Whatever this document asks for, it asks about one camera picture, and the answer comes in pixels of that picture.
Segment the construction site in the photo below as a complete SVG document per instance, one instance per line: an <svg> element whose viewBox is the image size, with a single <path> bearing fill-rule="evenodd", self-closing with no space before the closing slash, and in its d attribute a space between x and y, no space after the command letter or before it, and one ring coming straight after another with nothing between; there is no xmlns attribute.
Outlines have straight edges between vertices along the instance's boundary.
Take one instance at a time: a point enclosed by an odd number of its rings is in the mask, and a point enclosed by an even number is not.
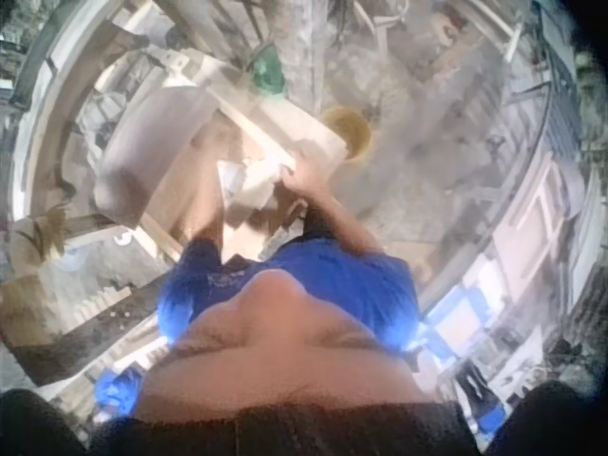
<svg viewBox="0 0 608 456"><path fill-rule="evenodd" d="M464 362L507 414L549 379L597 391L608 109L559 2L18 3L0 35L0 392L35 391L88 442L104 372L170 352L159 293L198 230L223 214L222 263L302 235L307 204L279 183L298 147L408 264L404 359L479 448Z"/></svg>

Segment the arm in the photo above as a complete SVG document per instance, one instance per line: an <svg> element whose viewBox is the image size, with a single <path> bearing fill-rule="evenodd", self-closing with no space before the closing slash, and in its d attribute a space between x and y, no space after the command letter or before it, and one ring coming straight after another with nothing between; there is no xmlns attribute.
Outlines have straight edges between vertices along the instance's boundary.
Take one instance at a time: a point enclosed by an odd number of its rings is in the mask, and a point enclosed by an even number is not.
<svg viewBox="0 0 608 456"><path fill-rule="evenodd" d="M377 240L332 196L318 164L295 151L295 171L282 171L284 185L316 209L340 246L354 255L383 253Z"/></svg>

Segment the wooden plank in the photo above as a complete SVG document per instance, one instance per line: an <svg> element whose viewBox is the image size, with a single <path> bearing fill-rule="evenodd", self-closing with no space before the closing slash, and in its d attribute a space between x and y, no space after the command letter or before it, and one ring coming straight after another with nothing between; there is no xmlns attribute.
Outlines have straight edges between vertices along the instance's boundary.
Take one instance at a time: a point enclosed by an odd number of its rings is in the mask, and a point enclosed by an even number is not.
<svg viewBox="0 0 608 456"><path fill-rule="evenodd" d="M166 231L164 231L161 226L147 213L142 215L140 226L154 240L162 252L164 252L176 263L180 261L183 246Z"/></svg>
<svg viewBox="0 0 608 456"><path fill-rule="evenodd" d="M220 103L221 111L226 114L235 124L240 126L256 143L258 143L264 152L269 154L278 163L295 169L294 158L275 140L264 132L257 124L252 122L245 114L243 114L232 100L235 96L231 93L231 88L228 86L220 87L219 85L207 87L207 91L216 98Z"/></svg>

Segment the yellow bucket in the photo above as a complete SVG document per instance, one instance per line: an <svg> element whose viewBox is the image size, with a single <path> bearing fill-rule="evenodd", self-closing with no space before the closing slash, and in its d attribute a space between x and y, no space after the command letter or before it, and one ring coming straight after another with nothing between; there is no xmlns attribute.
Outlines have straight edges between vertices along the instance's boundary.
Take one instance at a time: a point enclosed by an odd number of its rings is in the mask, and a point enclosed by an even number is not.
<svg viewBox="0 0 608 456"><path fill-rule="evenodd" d="M365 157L370 150L371 129L359 111L349 107L332 107L321 116L321 122L342 138L347 146L345 162Z"/></svg>

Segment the blue t-shirt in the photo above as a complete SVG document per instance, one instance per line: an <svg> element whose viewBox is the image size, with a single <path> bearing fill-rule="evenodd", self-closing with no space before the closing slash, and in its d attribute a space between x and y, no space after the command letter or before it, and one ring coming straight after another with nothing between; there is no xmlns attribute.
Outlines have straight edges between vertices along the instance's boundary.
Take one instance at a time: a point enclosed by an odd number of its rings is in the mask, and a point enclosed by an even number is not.
<svg viewBox="0 0 608 456"><path fill-rule="evenodd" d="M209 307L234 297L257 273L281 269L318 299L330 301L367 326L389 351L400 352L416 333L420 314L407 263L384 254L354 256L328 238L284 245L268 261L229 273L206 240L190 242L161 290L159 325L175 342Z"/></svg>

